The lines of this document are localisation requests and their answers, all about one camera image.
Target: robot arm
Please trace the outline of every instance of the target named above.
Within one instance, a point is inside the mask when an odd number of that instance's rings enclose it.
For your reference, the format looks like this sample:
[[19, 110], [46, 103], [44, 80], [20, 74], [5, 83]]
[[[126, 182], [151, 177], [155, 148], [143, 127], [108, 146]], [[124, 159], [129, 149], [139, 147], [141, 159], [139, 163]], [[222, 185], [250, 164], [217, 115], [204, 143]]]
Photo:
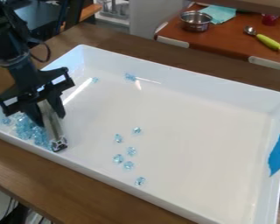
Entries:
[[[37, 125], [44, 126], [38, 102], [47, 100], [52, 111], [63, 118], [66, 112], [60, 96], [64, 90], [74, 86], [74, 82], [66, 67], [39, 71], [32, 63], [28, 42], [34, 42], [34, 39], [26, 22], [3, 0], [0, 1], [0, 66], [8, 69], [15, 81], [15, 85], [0, 94], [0, 106], [7, 116], [22, 111]], [[60, 76], [65, 79], [53, 84], [52, 81]], [[12, 104], [5, 103], [14, 98], [17, 101]]]

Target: spoon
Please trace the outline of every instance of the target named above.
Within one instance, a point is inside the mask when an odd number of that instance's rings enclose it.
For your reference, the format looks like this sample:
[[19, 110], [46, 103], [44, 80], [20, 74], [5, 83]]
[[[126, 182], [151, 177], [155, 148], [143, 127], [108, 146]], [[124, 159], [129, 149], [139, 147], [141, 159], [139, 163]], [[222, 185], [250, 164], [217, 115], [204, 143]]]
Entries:
[[251, 36], [256, 36], [261, 42], [263, 42], [269, 48], [279, 51], [280, 44], [276, 42], [274, 39], [268, 38], [262, 34], [257, 34], [256, 30], [252, 26], [245, 26], [244, 31]]

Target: orange table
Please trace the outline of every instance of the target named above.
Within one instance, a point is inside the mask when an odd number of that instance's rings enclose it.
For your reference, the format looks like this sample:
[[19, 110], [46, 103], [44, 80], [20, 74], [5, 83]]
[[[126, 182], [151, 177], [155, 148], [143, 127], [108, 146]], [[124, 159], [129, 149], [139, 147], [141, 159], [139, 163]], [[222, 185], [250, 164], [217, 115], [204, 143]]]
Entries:
[[[195, 4], [187, 11], [202, 8], [204, 7]], [[244, 34], [245, 25], [251, 25], [258, 33], [280, 42], [280, 18], [275, 26], [267, 26], [262, 24], [261, 14], [247, 12], [237, 12], [236, 17], [223, 24], [210, 24], [209, 30], [205, 32], [184, 31], [179, 17], [175, 17], [157, 32], [155, 39], [280, 69], [280, 52], [273, 51], [256, 38]]]

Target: yellow handle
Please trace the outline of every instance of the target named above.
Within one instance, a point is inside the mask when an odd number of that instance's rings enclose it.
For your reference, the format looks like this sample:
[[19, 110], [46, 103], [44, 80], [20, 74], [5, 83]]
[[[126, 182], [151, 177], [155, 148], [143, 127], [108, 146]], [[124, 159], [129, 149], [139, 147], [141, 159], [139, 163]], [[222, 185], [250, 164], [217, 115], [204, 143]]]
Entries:
[[278, 42], [276, 42], [274, 39], [268, 38], [262, 34], [257, 34], [256, 37], [269, 48], [271, 48], [273, 50], [277, 50], [277, 51], [280, 50], [280, 44]]

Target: cable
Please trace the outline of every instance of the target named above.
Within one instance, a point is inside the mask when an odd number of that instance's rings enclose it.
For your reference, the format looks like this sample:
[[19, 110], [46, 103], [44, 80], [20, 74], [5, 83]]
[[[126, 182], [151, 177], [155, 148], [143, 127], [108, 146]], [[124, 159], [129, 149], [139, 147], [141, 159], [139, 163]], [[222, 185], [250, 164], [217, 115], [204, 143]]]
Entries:
[[42, 217], [38, 224], [41, 224], [44, 221], [45, 217]]
[[43, 45], [43, 46], [45, 46], [45, 48], [47, 50], [46, 59], [40, 59], [40, 58], [36, 57], [35, 55], [33, 55], [32, 53], [31, 53], [31, 57], [33, 57], [35, 60], [37, 60], [41, 63], [46, 63], [47, 61], [50, 60], [52, 52], [51, 52], [50, 47], [45, 42], [43, 42], [42, 40], [36, 39], [36, 38], [29, 38], [29, 42]]
[[45, 42], [41, 41], [40, 44], [45, 46], [45, 48], [47, 50], [46, 59], [40, 59], [40, 58], [36, 57], [35, 55], [33, 55], [32, 53], [31, 53], [31, 57], [33, 57], [35, 60], [37, 60], [37, 61], [39, 61], [41, 63], [46, 63], [47, 61], [50, 60], [52, 52], [51, 52], [50, 47]]
[[8, 212], [9, 212], [9, 209], [11, 209], [11, 203], [12, 203], [12, 201], [13, 201], [13, 198], [10, 198], [9, 204], [8, 204], [8, 206], [7, 206], [7, 209], [6, 209], [6, 212], [5, 212], [4, 216], [3, 216], [3, 218], [5, 218], [5, 217], [7, 216]]

